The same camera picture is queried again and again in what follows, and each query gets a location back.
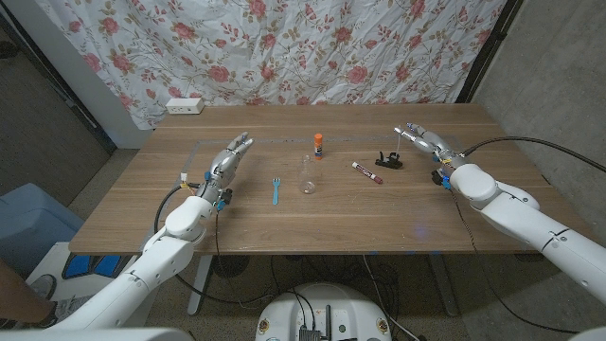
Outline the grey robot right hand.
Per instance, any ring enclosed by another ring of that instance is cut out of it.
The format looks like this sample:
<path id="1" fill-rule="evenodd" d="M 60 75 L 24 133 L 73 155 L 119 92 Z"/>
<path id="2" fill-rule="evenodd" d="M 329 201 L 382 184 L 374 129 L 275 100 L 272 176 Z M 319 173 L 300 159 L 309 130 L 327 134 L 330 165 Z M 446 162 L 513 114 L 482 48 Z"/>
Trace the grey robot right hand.
<path id="1" fill-rule="evenodd" d="M 442 165 L 456 169 L 467 163 L 443 138 L 418 124 L 407 123 L 405 128 L 395 127 L 394 131 L 422 152 L 430 153 Z"/>

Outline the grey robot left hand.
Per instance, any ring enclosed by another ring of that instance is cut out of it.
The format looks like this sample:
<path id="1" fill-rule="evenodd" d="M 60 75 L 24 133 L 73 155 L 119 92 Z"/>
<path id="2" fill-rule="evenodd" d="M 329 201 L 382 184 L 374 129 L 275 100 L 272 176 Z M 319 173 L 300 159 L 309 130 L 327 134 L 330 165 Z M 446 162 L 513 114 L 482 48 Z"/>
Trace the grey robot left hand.
<path id="1" fill-rule="evenodd" d="M 223 192 L 235 178 L 241 159 L 253 143 L 254 140 L 249 137 L 248 132 L 243 132 L 234 138 L 213 159 L 205 175 L 205 181 L 197 189 L 196 195 L 211 204 L 218 203 Z"/>

